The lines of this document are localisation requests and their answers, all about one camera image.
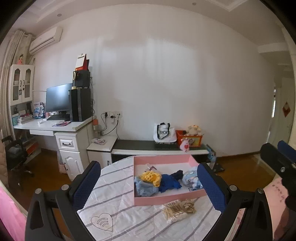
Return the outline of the pale blue printed cloth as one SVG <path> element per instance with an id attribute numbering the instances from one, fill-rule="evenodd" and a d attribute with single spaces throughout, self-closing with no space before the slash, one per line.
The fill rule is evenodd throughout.
<path id="1" fill-rule="evenodd" d="M 203 188 L 201 181 L 197 175 L 198 166 L 194 166 L 186 171 L 182 177 L 182 182 L 185 186 L 190 187 L 193 191 Z"/>

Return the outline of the dark navy scrunchie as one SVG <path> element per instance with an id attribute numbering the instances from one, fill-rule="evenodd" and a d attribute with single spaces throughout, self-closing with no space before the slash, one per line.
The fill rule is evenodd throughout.
<path id="1" fill-rule="evenodd" d="M 177 181 L 182 180 L 182 178 L 184 176 L 183 170 L 178 170 L 177 172 L 172 173 L 171 176 Z"/>

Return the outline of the royal blue knitted cloth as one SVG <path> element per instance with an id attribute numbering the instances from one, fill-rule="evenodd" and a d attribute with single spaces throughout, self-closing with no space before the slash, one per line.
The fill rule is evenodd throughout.
<path id="1" fill-rule="evenodd" d="M 159 185 L 159 192 L 164 193 L 167 190 L 180 189 L 182 185 L 173 176 L 162 174 L 161 182 Z"/>

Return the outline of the light blue fleece sock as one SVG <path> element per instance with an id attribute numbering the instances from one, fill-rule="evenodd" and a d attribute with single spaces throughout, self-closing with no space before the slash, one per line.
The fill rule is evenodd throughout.
<path id="1" fill-rule="evenodd" d="M 136 193 L 139 197 L 151 197 L 158 194 L 159 188 L 149 182 L 142 181 L 139 177 L 134 178 Z"/>

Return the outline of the clear pouch with strap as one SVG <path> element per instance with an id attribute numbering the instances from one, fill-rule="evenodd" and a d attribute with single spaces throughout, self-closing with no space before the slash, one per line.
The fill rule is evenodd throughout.
<path id="1" fill-rule="evenodd" d="M 158 172 L 157 168 L 149 163 L 146 164 L 146 169 L 145 171 L 154 171 L 154 172 Z"/>

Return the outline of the red door ornament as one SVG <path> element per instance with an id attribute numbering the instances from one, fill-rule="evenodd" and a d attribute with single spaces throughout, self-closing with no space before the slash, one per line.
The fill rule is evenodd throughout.
<path id="1" fill-rule="evenodd" d="M 288 104 L 288 102 L 286 101 L 283 108 L 282 108 L 282 111 L 283 111 L 283 115 L 284 117 L 286 118 L 288 116 L 288 114 L 290 113 L 291 109 L 290 109 L 290 106 Z"/>

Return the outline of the pink quilted jacket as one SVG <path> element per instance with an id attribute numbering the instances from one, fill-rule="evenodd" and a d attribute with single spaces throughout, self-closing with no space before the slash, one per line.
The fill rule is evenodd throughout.
<path id="1" fill-rule="evenodd" d="M 6 188 L 9 187 L 9 180 L 8 180 L 8 168 L 6 164 L 6 151 L 4 143 L 1 141 L 0 143 L 0 177 L 1 182 Z"/>

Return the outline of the red toy box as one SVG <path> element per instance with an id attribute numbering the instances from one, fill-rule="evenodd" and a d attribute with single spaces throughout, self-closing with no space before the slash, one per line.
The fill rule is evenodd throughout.
<path id="1" fill-rule="evenodd" d="M 202 144 L 202 135 L 195 135 L 195 136 L 187 136 L 186 131 L 183 130 L 176 130 L 177 136 L 177 143 L 180 146 L 182 143 L 182 139 L 187 138 L 190 144 L 190 147 L 201 147 Z"/>

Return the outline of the white desk with drawers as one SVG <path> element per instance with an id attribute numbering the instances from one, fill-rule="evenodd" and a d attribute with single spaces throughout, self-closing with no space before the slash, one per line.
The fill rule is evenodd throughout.
<path id="1" fill-rule="evenodd" d="M 69 179 L 82 174 L 90 161 L 87 148 L 93 137 L 92 118 L 82 122 L 71 122 L 66 126 L 56 126 L 57 120 L 34 119 L 14 126 L 15 130 L 29 130 L 36 136 L 55 137 L 59 153 Z"/>

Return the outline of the small white side cabinet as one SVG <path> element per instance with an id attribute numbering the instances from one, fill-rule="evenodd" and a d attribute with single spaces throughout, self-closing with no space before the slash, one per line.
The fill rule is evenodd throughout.
<path id="1" fill-rule="evenodd" d="M 97 161 L 100 164 L 101 168 L 112 164 L 111 152 L 117 140 L 117 137 L 105 136 L 104 139 L 105 143 L 103 145 L 91 143 L 86 149 L 89 161 Z"/>

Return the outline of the stack of books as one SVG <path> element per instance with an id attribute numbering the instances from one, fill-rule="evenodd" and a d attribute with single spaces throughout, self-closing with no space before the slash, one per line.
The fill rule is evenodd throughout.
<path id="1" fill-rule="evenodd" d="M 23 116 L 19 116 L 17 119 L 17 123 L 20 125 L 23 125 L 24 123 L 27 123 L 29 121 L 33 120 L 33 116 L 32 115 L 23 115 Z"/>

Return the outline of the white tote bag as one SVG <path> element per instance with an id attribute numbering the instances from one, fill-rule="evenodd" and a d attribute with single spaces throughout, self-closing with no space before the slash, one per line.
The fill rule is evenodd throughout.
<path id="1" fill-rule="evenodd" d="M 177 141 L 176 130 L 170 123 L 155 124 L 153 139 L 156 143 L 174 143 Z"/>

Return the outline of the black computer monitor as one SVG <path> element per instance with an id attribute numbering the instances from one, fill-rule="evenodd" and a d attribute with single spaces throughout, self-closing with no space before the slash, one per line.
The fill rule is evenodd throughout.
<path id="1" fill-rule="evenodd" d="M 46 112 L 68 111 L 69 91 L 71 88 L 71 83 L 47 88 L 45 102 Z"/>

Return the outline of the pink doll figure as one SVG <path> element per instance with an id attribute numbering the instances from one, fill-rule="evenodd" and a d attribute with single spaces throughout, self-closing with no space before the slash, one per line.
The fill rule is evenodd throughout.
<path id="1" fill-rule="evenodd" d="M 25 63 L 24 58 L 23 58 L 23 54 L 20 54 L 17 64 L 18 65 L 23 65 Z"/>

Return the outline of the white wall outlets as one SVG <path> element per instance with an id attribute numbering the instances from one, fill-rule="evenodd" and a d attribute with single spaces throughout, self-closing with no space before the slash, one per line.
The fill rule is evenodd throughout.
<path id="1" fill-rule="evenodd" d="M 121 118 L 122 117 L 122 112 L 121 111 L 105 111 L 107 113 L 108 118 Z"/>

